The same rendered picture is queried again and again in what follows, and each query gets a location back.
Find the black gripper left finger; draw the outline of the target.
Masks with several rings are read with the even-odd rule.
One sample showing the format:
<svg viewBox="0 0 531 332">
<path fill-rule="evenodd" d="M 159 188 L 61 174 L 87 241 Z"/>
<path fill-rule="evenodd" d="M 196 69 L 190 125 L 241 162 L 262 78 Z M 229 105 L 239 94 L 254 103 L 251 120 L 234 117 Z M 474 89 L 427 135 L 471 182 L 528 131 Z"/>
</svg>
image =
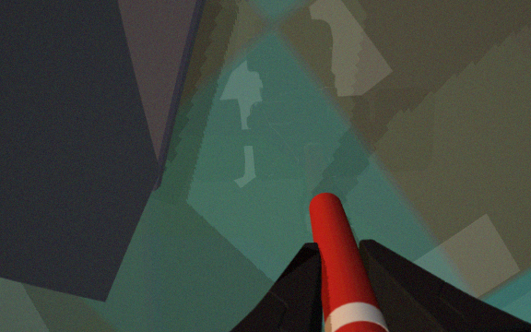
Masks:
<svg viewBox="0 0 531 332">
<path fill-rule="evenodd" d="M 322 332 L 322 259 L 305 243 L 265 297 L 230 332 Z"/>
</svg>

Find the red peg with white band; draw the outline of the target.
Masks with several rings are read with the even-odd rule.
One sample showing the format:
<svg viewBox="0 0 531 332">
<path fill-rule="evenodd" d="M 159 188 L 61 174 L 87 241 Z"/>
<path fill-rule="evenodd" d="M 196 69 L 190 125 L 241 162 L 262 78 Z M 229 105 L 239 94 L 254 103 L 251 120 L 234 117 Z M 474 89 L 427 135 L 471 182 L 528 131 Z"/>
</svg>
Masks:
<svg viewBox="0 0 531 332">
<path fill-rule="evenodd" d="M 322 259 L 324 332 L 389 332 L 338 197 L 316 196 L 310 216 Z"/>
</svg>

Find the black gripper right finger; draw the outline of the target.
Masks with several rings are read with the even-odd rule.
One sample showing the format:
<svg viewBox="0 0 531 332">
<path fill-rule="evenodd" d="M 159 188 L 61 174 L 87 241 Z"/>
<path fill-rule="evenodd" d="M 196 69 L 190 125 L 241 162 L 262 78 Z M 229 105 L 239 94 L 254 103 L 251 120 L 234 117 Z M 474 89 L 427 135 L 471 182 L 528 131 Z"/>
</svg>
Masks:
<svg viewBox="0 0 531 332">
<path fill-rule="evenodd" d="M 461 291 L 373 239 L 360 240 L 389 332 L 531 332 L 531 324 Z"/>
</svg>

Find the dark grey panel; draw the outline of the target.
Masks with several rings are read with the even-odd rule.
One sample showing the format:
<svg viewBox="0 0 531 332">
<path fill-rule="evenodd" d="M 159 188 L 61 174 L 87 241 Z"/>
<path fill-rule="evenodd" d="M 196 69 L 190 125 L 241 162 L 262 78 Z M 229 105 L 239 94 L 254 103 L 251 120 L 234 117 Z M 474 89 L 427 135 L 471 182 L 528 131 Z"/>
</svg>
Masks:
<svg viewBox="0 0 531 332">
<path fill-rule="evenodd" d="M 206 0 L 0 0 L 0 278 L 106 302 Z"/>
</svg>

